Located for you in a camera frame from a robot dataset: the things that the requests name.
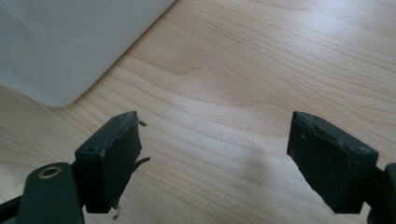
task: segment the wood grain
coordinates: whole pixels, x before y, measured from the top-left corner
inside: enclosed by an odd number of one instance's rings
[[[0,88],[0,202],[136,110],[151,161],[118,223],[365,223],[367,205],[334,215],[286,155],[291,112],[355,135],[384,168],[396,161],[395,74],[394,1],[179,0],[70,106]]]

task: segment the white sheet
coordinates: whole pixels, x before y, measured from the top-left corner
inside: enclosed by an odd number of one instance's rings
[[[0,83],[73,103],[174,0],[0,0]]]

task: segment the black plastic part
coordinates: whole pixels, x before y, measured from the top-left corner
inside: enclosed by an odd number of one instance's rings
[[[382,186],[392,223],[396,223],[396,163],[385,168]]]
[[[26,179],[18,224],[84,223],[71,166],[57,162],[43,166]]]
[[[378,153],[325,119],[294,112],[288,155],[334,213],[358,214]]]
[[[109,120],[76,150],[76,175],[81,200],[89,213],[117,208],[142,146],[136,112]]]
[[[18,214],[21,196],[0,204],[0,223],[7,221]]]

